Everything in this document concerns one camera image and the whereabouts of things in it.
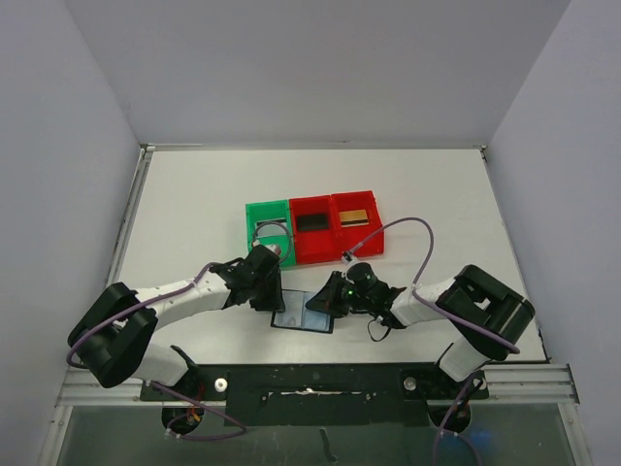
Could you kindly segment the red plastic bin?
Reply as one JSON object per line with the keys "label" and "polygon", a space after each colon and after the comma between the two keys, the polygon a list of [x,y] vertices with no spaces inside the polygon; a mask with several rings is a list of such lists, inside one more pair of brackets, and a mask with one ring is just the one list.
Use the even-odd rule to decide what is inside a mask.
{"label": "red plastic bin", "polygon": [[[361,241],[383,226],[375,196],[371,190],[335,193],[331,195],[336,219],[336,237],[342,252],[353,250]],[[342,227],[339,211],[365,209],[369,215],[367,225]]]}
{"label": "red plastic bin", "polygon": [[[298,264],[315,264],[333,261],[338,258],[338,241],[331,213],[330,197],[299,197],[289,200],[293,226],[296,262]],[[325,213],[330,221],[330,228],[322,231],[299,232],[295,217],[299,215]]]}

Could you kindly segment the middle red plastic bin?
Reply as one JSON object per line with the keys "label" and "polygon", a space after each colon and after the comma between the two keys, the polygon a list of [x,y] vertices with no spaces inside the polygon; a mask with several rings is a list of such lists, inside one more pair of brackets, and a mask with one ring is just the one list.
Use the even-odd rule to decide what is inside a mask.
{"label": "middle red plastic bin", "polygon": [[[298,264],[315,264],[333,261],[338,258],[338,241],[331,213],[330,197],[299,197],[289,200],[293,226],[296,262]],[[330,228],[322,231],[299,232],[295,217],[299,215],[325,213],[330,221]]]}

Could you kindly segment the right red plastic bin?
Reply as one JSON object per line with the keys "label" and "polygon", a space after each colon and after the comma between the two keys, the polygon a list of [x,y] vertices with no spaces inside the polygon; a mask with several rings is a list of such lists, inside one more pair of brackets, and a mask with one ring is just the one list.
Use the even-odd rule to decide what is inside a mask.
{"label": "right red plastic bin", "polygon": [[[335,193],[331,195],[336,219],[336,237],[342,252],[353,250],[361,241],[383,226],[375,196],[371,190]],[[367,225],[342,227],[339,211],[365,209],[369,215]]]}

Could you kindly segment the black VIP credit card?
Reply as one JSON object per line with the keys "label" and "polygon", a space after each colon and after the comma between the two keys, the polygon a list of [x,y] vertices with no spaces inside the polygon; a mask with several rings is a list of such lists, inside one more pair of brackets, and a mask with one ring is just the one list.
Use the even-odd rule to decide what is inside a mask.
{"label": "black VIP credit card", "polygon": [[295,220],[299,232],[322,231],[330,228],[330,221],[325,213],[299,215],[295,217]]}

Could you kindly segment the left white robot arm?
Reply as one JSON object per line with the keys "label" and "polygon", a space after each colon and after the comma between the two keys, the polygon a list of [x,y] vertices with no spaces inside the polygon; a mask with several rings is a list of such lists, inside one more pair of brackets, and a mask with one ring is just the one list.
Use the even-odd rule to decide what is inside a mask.
{"label": "left white robot arm", "polygon": [[107,286],[70,332],[67,363],[89,371],[105,388],[138,379],[194,393],[202,382],[198,365],[180,346],[157,344],[153,335],[200,313],[243,304],[283,312],[279,253],[278,246],[255,244],[245,257],[208,263],[175,283]]}

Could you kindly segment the green plastic bin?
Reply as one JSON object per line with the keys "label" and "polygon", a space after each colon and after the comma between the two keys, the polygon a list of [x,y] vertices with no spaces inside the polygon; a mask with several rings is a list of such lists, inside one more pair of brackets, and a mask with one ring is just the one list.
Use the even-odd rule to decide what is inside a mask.
{"label": "green plastic bin", "polygon": [[[296,253],[294,245],[293,226],[289,208],[289,201],[286,199],[250,203],[245,205],[246,236],[247,248],[252,249],[253,244],[258,241],[261,245],[277,244],[281,248],[282,267],[292,267],[296,265]],[[273,236],[256,238],[254,235],[257,221],[284,218],[288,227],[287,236]]]}

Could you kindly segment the aluminium frame rail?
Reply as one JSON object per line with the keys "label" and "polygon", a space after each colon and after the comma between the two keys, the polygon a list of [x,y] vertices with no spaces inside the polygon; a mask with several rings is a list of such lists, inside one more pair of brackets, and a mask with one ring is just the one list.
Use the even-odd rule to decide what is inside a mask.
{"label": "aluminium frame rail", "polygon": [[489,398],[497,404],[578,404],[569,364],[502,364],[484,369]]}

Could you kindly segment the gold credit card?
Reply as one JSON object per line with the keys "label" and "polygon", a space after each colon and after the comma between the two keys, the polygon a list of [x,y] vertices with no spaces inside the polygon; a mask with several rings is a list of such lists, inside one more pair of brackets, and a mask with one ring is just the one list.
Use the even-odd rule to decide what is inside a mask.
{"label": "gold credit card", "polygon": [[339,211],[339,220],[342,227],[356,227],[367,225],[369,215],[365,209]]}

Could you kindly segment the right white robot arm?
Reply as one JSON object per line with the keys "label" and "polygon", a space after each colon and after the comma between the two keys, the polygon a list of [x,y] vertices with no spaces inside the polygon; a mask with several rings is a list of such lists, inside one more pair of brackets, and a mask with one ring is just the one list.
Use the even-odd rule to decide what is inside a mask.
{"label": "right white robot arm", "polygon": [[446,319],[461,336],[438,365],[457,383],[490,361],[517,354],[517,342],[535,316],[528,299],[473,264],[441,283],[395,287],[381,281],[369,263],[357,262],[332,273],[305,307],[332,318],[367,314],[390,330]]}

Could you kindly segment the silver credit card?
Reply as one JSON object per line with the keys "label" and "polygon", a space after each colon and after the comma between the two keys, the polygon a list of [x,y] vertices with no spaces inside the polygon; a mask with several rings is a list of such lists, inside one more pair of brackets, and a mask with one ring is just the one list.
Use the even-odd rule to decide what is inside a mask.
{"label": "silver credit card", "polygon": [[256,238],[287,236],[288,227],[284,218],[257,221],[254,235]]}

